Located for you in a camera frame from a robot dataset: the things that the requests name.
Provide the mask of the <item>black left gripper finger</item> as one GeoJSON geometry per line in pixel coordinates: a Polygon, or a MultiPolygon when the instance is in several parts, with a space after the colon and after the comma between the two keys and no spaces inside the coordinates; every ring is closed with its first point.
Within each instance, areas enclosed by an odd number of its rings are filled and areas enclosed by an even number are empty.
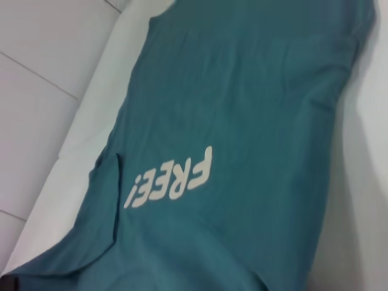
{"type": "Polygon", "coordinates": [[[11,275],[2,276],[0,291],[19,291],[19,278],[11,275]]]}

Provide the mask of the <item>teal t-shirt with FREE print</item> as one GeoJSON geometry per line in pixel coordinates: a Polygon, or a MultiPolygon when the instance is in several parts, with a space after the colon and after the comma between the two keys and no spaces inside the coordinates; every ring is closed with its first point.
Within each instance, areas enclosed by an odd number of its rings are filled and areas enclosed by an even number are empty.
{"type": "Polygon", "coordinates": [[[305,291],[374,0],[174,0],[73,228],[19,291],[305,291]]]}

